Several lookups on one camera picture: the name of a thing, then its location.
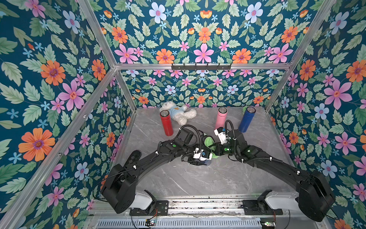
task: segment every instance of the vent grille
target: vent grille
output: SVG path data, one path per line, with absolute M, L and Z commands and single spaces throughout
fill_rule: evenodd
M 138 228 L 147 228 L 145 219 L 134 219 L 135 226 Z M 262 228 L 258 219 L 239 219 L 239 218 L 158 218 L 156 226 L 152 228 Z M 107 228 L 134 228 L 130 218 L 120 219 L 100 219 L 97 229 Z

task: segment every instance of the blue water bottle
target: blue water bottle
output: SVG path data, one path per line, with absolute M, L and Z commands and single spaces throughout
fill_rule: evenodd
M 254 107 L 248 107 L 244 113 L 243 119 L 239 125 L 239 131 L 245 133 L 250 125 L 255 114 Z

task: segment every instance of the teddy bear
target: teddy bear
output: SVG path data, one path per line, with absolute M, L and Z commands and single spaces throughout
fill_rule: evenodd
M 170 117 L 173 120 L 177 121 L 179 125 L 183 126 L 187 123 L 187 119 L 194 118 L 197 114 L 196 110 L 190 110 L 188 112 L 185 112 L 187 108 L 187 105 L 178 107 L 173 101 L 168 101 L 161 106 L 160 112 L 168 110 L 170 113 Z

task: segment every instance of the pink water bottle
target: pink water bottle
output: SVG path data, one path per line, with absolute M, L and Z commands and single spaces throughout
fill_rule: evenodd
M 228 110 L 225 107 L 220 107 L 218 109 L 215 129 L 217 129 L 219 127 L 225 127 L 225 120 L 226 120 L 227 114 L 228 114 Z

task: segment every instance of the marble surface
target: marble surface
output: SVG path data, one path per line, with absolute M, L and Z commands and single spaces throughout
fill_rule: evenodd
M 197 116 L 188 120 L 208 135 L 219 139 L 213 133 L 217 108 L 195 108 Z M 237 128 L 242 118 L 242 107 L 228 107 L 227 119 Z M 268 154 L 288 162 L 288 157 L 279 142 L 271 123 L 262 107 L 256 107 L 256 114 L 244 137 L 248 144 L 256 145 Z M 119 163 L 122 165 L 130 153 L 136 149 L 142 157 L 152 153 L 159 141 L 173 139 L 180 127 L 172 120 L 174 134 L 167 137 L 161 124 L 159 110 L 155 108 L 138 109 L 136 120 Z M 236 195 L 258 194 L 266 189 L 274 191 L 293 191 L 292 188 L 273 175 L 246 164 L 230 161 L 226 155 L 213 159 L 209 166 L 194 166 L 181 162 L 180 158 L 164 164 L 146 175 L 137 188 L 146 189 L 155 196 L 186 195 Z

